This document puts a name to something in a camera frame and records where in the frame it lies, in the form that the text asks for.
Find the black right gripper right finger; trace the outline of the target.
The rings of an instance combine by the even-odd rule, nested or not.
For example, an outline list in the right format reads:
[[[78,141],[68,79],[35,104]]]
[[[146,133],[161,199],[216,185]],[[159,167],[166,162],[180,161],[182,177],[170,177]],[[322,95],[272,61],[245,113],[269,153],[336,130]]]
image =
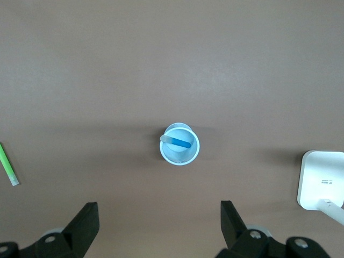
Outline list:
[[[221,231],[227,247],[216,257],[329,257],[320,244],[302,236],[293,236],[285,244],[258,229],[248,229],[234,204],[220,203]]]

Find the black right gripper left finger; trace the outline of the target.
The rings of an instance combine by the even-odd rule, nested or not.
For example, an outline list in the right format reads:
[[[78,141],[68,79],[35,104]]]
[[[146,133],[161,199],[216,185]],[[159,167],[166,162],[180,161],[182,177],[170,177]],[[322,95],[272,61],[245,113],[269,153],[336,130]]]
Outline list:
[[[84,257],[98,232],[98,204],[88,202],[62,232],[46,234],[24,249],[2,242],[1,257]]]

